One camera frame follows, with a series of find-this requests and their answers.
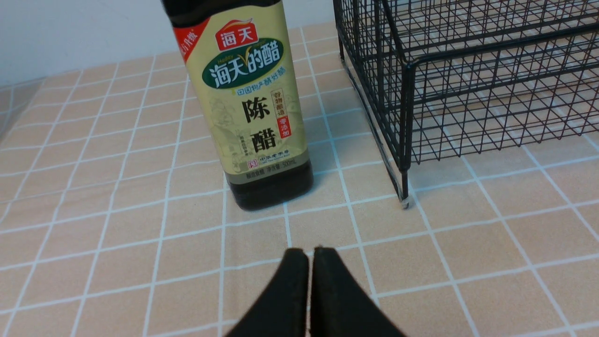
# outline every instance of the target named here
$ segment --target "bottle label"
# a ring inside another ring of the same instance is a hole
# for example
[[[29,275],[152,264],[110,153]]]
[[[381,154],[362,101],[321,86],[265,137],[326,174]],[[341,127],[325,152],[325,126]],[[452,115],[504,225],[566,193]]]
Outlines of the bottle label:
[[[235,8],[174,30],[231,183],[308,161],[282,1]]]

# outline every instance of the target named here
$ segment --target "beige tiled surface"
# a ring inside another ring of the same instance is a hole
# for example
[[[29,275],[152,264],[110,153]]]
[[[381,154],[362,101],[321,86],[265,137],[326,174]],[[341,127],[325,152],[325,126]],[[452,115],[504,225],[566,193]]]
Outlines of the beige tiled surface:
[[[315,187],[260,212],[176,53],[0,89],[3,336],[217,336],[319,244],[410,336],[599,335],[596,134],[414,166],[402,210],[334,28],[290,38]]]

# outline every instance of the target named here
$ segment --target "dark liquid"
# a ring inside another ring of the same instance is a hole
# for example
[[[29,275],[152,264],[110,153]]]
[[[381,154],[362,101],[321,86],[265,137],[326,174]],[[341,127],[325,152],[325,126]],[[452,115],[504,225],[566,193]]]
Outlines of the dark liquid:
[[[233,8],[268,7],[280,0],[162,0],[173,27],[196,26],[210,16]],[[314,177],[308,160],[299,167],[241,185],[231,184],[235,201],[245,210],[258,210],[299,197],[312,188]]]

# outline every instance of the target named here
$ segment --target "metal frame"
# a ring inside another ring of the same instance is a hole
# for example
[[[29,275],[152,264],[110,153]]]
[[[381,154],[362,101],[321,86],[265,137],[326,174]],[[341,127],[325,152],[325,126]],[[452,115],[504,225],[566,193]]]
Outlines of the metal frame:
[[[412,161],[599,130],[599,0],[333,4],[342,63],[406,208]]]

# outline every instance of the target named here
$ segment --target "basket foot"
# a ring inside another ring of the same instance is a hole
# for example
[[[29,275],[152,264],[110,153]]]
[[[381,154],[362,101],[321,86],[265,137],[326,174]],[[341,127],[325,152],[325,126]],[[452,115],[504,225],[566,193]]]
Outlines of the basket foot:
[[[404,198],[401,200],[401,207],[403,209],[408,209],[408,208],[410,208],[410,205],[413,204],[413,202],[414,202],[414,198],[412,198],[411,195],[408,195],[407,198]]]

